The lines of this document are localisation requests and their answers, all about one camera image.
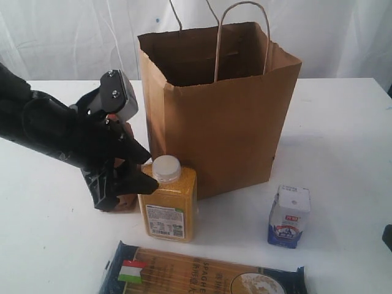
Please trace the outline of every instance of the paper bag handle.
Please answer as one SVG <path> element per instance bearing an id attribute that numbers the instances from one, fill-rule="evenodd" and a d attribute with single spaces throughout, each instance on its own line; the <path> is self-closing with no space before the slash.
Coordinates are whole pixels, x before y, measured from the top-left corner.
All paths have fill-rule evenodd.
<path id="1" fill-rule="evenodd" d="M 265 17 L 265 22 L 267 23 L 267 49 L 265 51 L 265 60 L 264 60 L 264 68 L 263 68 L 263 74 L 265 74 L 265 69 L 266 69 L 266 64 L 267 64 L 267 59 L 268 59 L 268 49 L 270 47 L 270 40 L 271 40 L 271 34 L 270 34 L 270 23 L 268 22 L 268 17 L 267 13 L 264 10 L 264 7 L 261 6 L 259 3 L 253 2 L 253 1 L 241 1 L 237 2 L 233 5 L 231 5 L 228 9 L 225 10 L 225 12 L 222 15 L 222 18 L 220 19 L 219 22 L 219 27 L 218 27 L 218 37 L 216 41 L 216 58 L 215 58 L 215 73 L 214 73 L 214 83 L 218 80 L 218 68 L 219 68 L 219 52 L 221 50 L 221 36 L 222 36 L 222 25 L 223 25 L 223 19 L 225 18 L 227 12 L 234 7 L 241 5 L 241 4 L 252 4 L 256 5 L 258 8 L 260 8 L 264 14 Z"/>
<path id="2" fill-rule="evenodd" d="M 169 2 L 170 2 L 171 9 L 172 9 L 172 11 L 173 11 L 173 13 L 174 13 L 174 16 L 176 17 L 176 20 L 177 20 L 177 22 L 178 22 L 179 32 L 181 33 L 181 31 L 183 30 L 183 24 L 181 23 L 181 20 L 179 20 L 179 18 L 178 18 L 178 15 L 177 15 L 177 12 L 176 12 L 176 10 L 175 10 L 175 8 L 174 8 L 174 5 L 173 5 L 173 3 L 172 3 L 172 0 L 169 0 Z M 219 25 L 218 17 L 216 16 L 215 12 L 214 12 L 213 9 L 211 8 L 211 5 L 209 4 L 208 0 L 206 0 L 206 2 L 207 2 L 207 5 L 208 5 L 209 10 L 210 10 L 211 13 L 214 15 L 214 18 L 215 18 L 215 20 L 216 20 L 216 23 Z"/>

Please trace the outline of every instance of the milk carton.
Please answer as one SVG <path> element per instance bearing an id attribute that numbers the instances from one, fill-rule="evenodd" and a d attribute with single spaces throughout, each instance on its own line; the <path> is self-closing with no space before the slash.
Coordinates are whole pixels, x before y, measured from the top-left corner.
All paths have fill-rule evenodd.
<path id="1" fill-rule="evenodd" d="M 296 248 L 310 211 L 309 190 L 280 185 L 269 214 L 268 242 Z"/>

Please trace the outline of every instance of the table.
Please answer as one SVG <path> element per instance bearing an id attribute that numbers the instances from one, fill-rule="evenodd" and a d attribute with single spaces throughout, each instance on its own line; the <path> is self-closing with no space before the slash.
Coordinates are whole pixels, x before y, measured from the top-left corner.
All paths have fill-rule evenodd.
<path id="1" fill-rule="evenodd" d="M 98 81 L 32 81 L 72 104 Z M 140 111 L 130 122 L 148 146 Z M 391 293 L 392 101 L 371 78 L 300 79 L 271 180 L 199 202 L 190 244 L 148 237 L 139 211 L 94 210 L 79 169 L 0 140 L 0 292 L 96 293 L 119 240 L 243 264 L 296 270 L 309 293 Z M 297 249 L 267 243 L 279 184 L 311 192 L 312 212 Z"/>

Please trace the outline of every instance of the white backdrop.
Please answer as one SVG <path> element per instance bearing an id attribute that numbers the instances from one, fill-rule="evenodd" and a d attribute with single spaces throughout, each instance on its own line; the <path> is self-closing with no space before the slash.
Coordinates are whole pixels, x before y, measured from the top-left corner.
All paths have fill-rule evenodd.
<path id="1" fill-rule="evenodd" d="M 256 0 L 272 39 L 303 60 L 301 77 L 392 83 L 391 0 Z M 210 0 L 218 17 L 234 0 Z M 215 26 L 204 0 L 173 0 L 184 28 Z M 225 23 L 265 22 L 243 5 Z M 168 0 L 0 0 L 0 61 L 27 80 L 140 78 L 139 34 L 178 29 Z"/>

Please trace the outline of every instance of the robotic arm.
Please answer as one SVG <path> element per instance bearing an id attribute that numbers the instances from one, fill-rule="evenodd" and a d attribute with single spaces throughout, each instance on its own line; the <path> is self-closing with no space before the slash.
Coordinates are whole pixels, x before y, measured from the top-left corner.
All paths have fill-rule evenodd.
<path id="1" fill-rule="evenodd" d="M 155 179 L 142 173 L 150 153 L 122 121 L 138 111 L 134 90 L 120 70 L 110 70 L 100 86 L 67 107 L 29 84 L 0 63 L 0 137 L 81 169 L 94 207 L 111 211 L 117 196 L 151 194 Z M 115 114 L 119 120 L 107 119 Z M 115 159 L 124 162 L 115 167 Z"/>

